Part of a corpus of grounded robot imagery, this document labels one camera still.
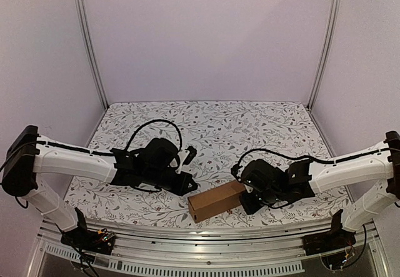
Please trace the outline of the brown cardboard box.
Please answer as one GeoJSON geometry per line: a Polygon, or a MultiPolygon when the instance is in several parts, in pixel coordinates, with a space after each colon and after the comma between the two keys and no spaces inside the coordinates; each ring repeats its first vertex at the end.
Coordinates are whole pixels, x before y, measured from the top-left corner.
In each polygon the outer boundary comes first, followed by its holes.
{"type": "Polygon", "coordinates": [[[188,197],[189,213],[195,223],[217,216],[241,205],[243,184],[231,181],[216,188],[188,197]]]}

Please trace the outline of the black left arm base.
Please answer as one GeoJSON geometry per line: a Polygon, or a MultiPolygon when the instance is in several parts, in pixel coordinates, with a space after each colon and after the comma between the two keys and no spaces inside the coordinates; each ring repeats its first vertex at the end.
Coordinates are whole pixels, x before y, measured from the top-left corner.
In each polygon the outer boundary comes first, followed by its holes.
{"type": "Polygon", "coordinates": [[[83,213],[78,208],[74,210],[77,214],[77,225],[70,231],[61,230],[61,243],[76,249],[111,255],[116,234],[106,228],[89,230],[83,213]]]}

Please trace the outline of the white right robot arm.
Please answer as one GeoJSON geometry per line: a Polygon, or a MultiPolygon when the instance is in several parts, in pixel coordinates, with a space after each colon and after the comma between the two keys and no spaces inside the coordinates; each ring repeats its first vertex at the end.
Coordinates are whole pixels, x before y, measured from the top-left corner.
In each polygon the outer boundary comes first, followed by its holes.
{"type": "Polygon", "coordinates": [[[323,244],[337,249],[364,223],[399,201],[399,133],[389,131],[383,141],[344,156],[317,159],[291,157],[286,170],[263,159],[231,168],[234,178],[246,187],[240,201],[247,214],[263,206],[281,209],[333,188],[374,180],[376,184],[339,215],[339,225],[327,231],[323,244]]]}

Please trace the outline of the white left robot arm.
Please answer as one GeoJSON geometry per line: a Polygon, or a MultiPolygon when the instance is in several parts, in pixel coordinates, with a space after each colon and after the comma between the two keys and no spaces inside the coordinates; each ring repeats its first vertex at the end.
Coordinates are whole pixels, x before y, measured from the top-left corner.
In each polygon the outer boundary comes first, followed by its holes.
{"type": "Polygon", "coordinates": [[[134,189],[146,184],[156,191],[184,196],[198,188],[192,174],[183,171],[196,153],[192,146],[182,149],[164,138],[154,138],[144,148],[100,151],[53,141],[41,136],[36,126],[27,126],[7,151],[1,186],[8,195],[25,199],[63,232],[69,232],[69,239],[79,248],[88,248],[93,235],[83,227],[84,218],[41,174],[82,176],[134,189]]]}

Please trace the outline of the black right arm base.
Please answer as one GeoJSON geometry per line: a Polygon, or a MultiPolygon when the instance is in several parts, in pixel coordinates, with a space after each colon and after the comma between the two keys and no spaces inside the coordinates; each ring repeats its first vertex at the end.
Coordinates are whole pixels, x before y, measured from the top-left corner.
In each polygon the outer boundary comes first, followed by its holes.
{"type": "Polygon", "coordinates": [[[307,256],[345,248],[356,243],[356,232],[343,229],[341,223],[343,212],[344,210],[340,209],[332,216],[328,231],[302,237],[302,248],[307,256]]]}

